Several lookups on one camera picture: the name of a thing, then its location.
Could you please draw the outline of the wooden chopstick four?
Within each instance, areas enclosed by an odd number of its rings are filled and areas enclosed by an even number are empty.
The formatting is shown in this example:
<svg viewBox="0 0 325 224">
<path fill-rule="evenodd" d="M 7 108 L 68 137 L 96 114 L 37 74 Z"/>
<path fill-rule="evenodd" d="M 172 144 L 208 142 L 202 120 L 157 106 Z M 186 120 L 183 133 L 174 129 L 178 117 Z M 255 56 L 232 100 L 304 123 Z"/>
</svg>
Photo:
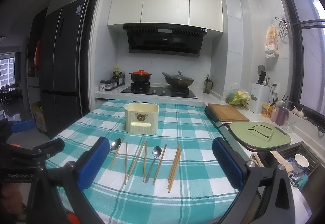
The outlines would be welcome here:
<svg viewBox="0 0 325 224">
<path fill-rule="evenodd" d="M 147 149 L 148 149 L 148 141 L 146 141 L 144 144 L 143 182 L 145 181 Z"/>
</svg>

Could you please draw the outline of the wooden chopstick five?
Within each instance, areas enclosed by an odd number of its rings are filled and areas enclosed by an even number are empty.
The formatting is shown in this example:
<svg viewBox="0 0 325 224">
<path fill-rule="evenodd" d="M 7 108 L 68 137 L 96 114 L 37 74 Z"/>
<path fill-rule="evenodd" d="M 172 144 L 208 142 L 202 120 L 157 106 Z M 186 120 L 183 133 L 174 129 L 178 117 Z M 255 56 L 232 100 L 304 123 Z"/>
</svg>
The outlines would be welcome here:
<svg viewBox="0 0 325 224">
<path fill-rule="evenodd" d="M 155 182 L 156 182 L 156 179 L 157 179 L 157 176 L 158 176 L 158 173 L 159 173 L 159 169 L 160 169 L 160 167 L 161 167 L 161 163 L 162 163 L 163 158 L 164 158 L 164 155 L 165 155 L 166 147 L 167 147 L 167 144 L 165 144 L 165 146 L 164 146 L 164 149 L 163 149 L 163 152 L 162 152 L 162 155 L 161 155 L 161 158 L 160 158 L 159 164 L 158 164 L 158 166 L 157 166 L 157 169 L 156 169 L 155 176 L 154 176 L 154 179 L 153 179 L 152 184 L 155 184 Z"/>
</svg>

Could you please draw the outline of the wooden chopstick eight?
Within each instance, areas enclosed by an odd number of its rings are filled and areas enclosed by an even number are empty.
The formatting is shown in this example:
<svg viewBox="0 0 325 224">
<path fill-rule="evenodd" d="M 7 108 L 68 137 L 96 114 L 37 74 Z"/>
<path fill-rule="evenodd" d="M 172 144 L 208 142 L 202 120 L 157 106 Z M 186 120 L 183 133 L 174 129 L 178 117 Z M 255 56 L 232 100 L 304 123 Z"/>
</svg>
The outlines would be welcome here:
<svg viewBox="0 0 325 224">
<path fill-rule="evenodd" d="M 177 163 L 176 163 L 176 169 L 175 169 L 175 173 L 174 173 L 174 175 L 173 175 L 173 179 L 172 179 L 172 182 L 171 182 L 170 192 L 171 192 L 172 185 L 173 185 L 173 182 L 174 182 L 175 177 L 176 177 L 176 172 L 177 172 L 177 168 L 178 168 L 178 166 L 179 166 L 180 157 L 181 157 L 181 152 L 182 152 L 182 149 L 181 149 L 180 154 L 179 154 L 179 159 L 178 159 L 178 161 L 177 161 Z"/>
</svg>

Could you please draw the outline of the wooden chopstick six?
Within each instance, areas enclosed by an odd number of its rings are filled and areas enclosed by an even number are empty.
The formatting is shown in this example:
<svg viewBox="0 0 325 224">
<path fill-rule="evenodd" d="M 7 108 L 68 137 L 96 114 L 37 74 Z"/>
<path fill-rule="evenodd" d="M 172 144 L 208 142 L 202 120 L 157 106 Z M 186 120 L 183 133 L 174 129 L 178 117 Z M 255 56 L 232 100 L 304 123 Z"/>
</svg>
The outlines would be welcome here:
<svg viewBox="0 0 325 224">
<path fill-rule="evenodd" d="M 168 180 L 167 180 L 168 183 L 171 180 L 171 175 L 172 175 L 172 171 L 173 171 L 173 167 L 174 167 L 174 164 L 175 164 L 175 161 L 176 161 L 177 154 L 179 152 L 179 148 L 180 148 L 180 145 L 177 144 L 177 149 L 176 149 L 176 152 L 175 152 L 175 157 L 173 159 L 173 163 L 172 163 L 171 170 L 170 170 L 170 173 L 169 173 L 169 177 L 168 177 Z"/>
</svg>

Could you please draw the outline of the dark glass jug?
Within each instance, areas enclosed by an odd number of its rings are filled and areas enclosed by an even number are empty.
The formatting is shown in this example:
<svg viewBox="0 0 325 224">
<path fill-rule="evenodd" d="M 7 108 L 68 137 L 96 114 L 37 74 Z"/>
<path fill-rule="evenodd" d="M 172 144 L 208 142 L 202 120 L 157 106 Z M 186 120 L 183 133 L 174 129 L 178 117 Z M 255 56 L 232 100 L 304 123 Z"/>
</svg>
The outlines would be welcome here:
<svg viewBox="0 0 325 224">
<path fill-rule="evenodd" d="M 203 93 L 210 94 L 212 88 L 213 82 L 211 81 L 209 74 L 207 74 L 206 79 L 204 80 Z"/>
</svg>

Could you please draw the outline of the white knife block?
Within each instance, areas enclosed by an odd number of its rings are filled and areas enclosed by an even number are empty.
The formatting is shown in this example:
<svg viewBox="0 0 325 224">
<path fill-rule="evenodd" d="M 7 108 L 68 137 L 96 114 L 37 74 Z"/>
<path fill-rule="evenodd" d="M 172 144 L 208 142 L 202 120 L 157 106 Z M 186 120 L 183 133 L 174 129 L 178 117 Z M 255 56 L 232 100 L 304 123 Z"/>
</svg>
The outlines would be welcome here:
<svg viewBox="0 0 325 224">
<path fill-rule="evenodd" d="M 262 113 L 262 105 L 265 102 L 268 102 L 270 87 L 262 84 L 253 83 L 250 96 L 249 96 L 249 105 L 248 109 L 255 113 Z"/>
</svg>

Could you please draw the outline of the steel spoon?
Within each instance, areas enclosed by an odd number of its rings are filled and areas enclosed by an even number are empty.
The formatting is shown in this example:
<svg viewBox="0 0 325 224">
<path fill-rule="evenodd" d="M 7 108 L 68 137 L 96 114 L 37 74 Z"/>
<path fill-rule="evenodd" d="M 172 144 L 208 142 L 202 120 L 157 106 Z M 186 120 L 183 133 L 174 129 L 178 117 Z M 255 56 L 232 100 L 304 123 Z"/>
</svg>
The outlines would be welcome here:
<svg viewBox="0 0 325 224">
<path fill-rule="evenodd" d="M 150 165 L 150 168 L 149 168 L 149 171 L 148 171 L 148 174 L 146 175 L 146 178 L 145 178 L 145 183 L 148 183 L 149 182 L 149 179 L 150 179 L 150 175 L 151 175 L 151 172 L 152 172 L 152 169 L 153 169 L 153 166 L 154 166 L 154 163 L 155 161 L 157 160 L 158 157 L 160 157 L 161 155 L 161 147 L 160 146 L 155 146 L 153 151 L 152 151 L 152 155 L 154 157 L 151 165 Z"/>
<path fill-rule="evenodd" d="M 112 143 L 111 143 L 111 146 L 110 146 L 110 151 L 114 151 L 114 150 L 117 150 L 118 147 L 120 146 L 121 144 L 121 138 L 118 138 L 116 140 L 114 140 Z"/>
</svg>

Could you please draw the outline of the wooden cutting board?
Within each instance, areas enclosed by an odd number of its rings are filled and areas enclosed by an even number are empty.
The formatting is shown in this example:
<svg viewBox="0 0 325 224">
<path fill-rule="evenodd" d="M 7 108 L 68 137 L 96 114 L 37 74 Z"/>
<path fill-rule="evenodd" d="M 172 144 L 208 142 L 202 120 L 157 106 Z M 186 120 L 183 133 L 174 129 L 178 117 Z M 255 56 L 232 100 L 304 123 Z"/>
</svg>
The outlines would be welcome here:
<svg viewBox="0 0 325 224">
<path fill-rule="evenodd" d="M 214 122 L 248 122 L 249 119 L 231 105 L 208 104 L 205 109 Z"/>
</svg>

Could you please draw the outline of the wooden chopstick seven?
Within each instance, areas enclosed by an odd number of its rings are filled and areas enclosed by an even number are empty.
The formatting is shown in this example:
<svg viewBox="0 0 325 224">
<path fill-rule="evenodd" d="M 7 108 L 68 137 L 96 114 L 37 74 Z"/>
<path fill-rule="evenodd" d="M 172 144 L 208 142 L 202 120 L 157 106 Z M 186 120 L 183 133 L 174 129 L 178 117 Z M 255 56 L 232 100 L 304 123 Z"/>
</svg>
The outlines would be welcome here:
<svg viewBox="0 0 325 224">
<path fill-rule="evenodd" d="M 176 163 L 177 163 L 177 161 L 179 159 L 180 151 L 181 151 L 181 148 L 179 148 L 179 152 L 177 154 L 176 161 L 175 161 L 175 164 L 174 164 L 174 167 L 173 167 L 173 171 L 172 171 L 172 175 L 171 175 L 171 180 L 169 181 L 168 186 L 167 186 L 167 189 L 169 190 L 169 192 L 170 192 L 170 187 L 171 187 L 171 182 L 172 182 L 172 179 L 173 179 L 173 175 L 174 175 L 175 169 L 176 169 Z"/>
</svg>

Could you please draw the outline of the blue white bowl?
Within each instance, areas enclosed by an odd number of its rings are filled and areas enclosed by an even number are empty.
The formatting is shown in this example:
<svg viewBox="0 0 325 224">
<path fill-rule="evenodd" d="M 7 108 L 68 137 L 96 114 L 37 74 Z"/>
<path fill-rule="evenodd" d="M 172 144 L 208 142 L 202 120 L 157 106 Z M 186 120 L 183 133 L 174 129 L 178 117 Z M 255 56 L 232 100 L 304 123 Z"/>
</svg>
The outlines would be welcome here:
<svg viewBox="0 0 325 224">
<path fill-rule="evenodd" d="M 305 158 L 303 155 L 296 154 L 294 156 L 294 161 L 293 161 L 292 167 L 296 174 L 302 174 L 309 167 L 309 162 L 308 162 L 307 158 Z"/>
</svg>

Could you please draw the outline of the bag of yellow sponges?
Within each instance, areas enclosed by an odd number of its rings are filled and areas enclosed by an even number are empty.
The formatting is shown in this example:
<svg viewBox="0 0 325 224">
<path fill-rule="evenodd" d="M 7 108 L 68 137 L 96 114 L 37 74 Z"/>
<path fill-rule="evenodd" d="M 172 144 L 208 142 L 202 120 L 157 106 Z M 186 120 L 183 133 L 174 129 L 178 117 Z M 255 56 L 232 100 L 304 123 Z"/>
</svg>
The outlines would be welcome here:
<svg viewBox="0 0 325 224">
<path fill-rule="evenodd" d="M 240 107 L 240 108 L 248 108 L 249 105 L 249 93 L 240 88 L 238 83 L 234 83 L 230 90 L 228 91 L 225 99 L 226 103 L 229 105 Z"/>
</svg>

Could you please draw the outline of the wooden chopstick three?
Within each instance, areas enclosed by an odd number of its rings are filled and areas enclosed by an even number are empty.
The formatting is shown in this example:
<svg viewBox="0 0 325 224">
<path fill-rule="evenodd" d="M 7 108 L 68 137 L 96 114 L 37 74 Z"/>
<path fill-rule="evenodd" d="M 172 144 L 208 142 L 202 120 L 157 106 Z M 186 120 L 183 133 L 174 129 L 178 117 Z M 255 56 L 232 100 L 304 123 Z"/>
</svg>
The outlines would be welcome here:
<svg viewBox="0 0 325 224">
<path fill-rule="evenodd" d="M 136 166 L 136 164 L 137 164 L 137 161 L 138 161 L 138 159 L 139 159 L 139 157 L 140 157 L 140 155 L 141 155 L 142 149 L 143 149 L 143 147 L 145 146 L 145 144 L 146 144 L 146 141 L 144 141 L 144 142 L 141 144 L 141 147 L 140 147 L 139 150 L 138 150 L 137 156 L 136 156 L 136 158 L 135 158 L 135 160 L 134 160 L 134 162 L 133 162 L 133 164 L 132 164 L 132 166 L 131 166 L 131 169 L 130 169 L 130 171 L 129 171 L 129 174 L 128 174 L 128 176 L 127 176 L 127 180 L 130 179 L 130 177 L 131 177 L 131 175 L 132 175 L 132 172 L 133 172 L 133 170 L 134 170 L 134 168 L 135 168 L 135 166 Z"/>
</svg>

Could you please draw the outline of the yellow snack box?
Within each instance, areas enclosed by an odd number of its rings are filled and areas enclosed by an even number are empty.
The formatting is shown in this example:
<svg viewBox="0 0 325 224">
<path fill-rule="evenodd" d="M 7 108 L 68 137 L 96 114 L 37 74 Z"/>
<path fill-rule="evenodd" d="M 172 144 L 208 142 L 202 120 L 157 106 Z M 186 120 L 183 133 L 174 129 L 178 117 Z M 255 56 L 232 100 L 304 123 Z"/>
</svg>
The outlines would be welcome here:
<svg viewBox="0 0 325 224">
<path fill-rule="evenodd" d="M 262 116 L 264 118 L 270 118 L 272 115 L 273 106 L 269 103 L 263 103 L 262 105 Z"/>
</svg>

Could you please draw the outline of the wooden chopstick two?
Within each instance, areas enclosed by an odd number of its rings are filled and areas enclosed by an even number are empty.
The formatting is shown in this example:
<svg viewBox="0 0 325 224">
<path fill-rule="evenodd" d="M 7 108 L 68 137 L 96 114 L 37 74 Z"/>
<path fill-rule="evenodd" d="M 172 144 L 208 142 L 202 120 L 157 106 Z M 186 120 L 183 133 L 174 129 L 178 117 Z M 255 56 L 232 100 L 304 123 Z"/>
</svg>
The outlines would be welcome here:
<svg viewBox="0 0 325 224">
<path fill-rule="evenodd" d="M 125 147 L 125 177 L 124 177 L 124 185 L 126 185 L 127 182 L 127 155 L 128 155 L 128 143 L 126 142 Z"/>
</svg>

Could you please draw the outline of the wooden chopstick one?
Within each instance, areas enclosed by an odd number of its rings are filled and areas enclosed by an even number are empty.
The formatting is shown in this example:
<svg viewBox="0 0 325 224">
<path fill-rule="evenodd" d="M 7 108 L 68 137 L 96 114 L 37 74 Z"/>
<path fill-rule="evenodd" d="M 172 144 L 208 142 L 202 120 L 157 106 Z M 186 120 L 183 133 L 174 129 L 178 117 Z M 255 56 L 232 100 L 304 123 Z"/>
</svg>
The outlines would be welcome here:
<svg viewBox="0 0 325 224">
<path fill-rule="evenodd" d="M 114 150 L 114 151 L 115 151 L 115 154 L 114 154 L 114 158 L 112 159 L 112 162 L 111 162 L 111 165 L 110 165 L 110 170 L 113 169 L 113 166 L 114 166 L 114 163 L 115 163 L 115 161 L 116 161 L 116 157 L 117 157 L 117 155 L 118 155 L 119 148 L 121 147 L 121 144 L 120 144 L 120 146 L 118 147 L 117 150 Z"/>
</svg>

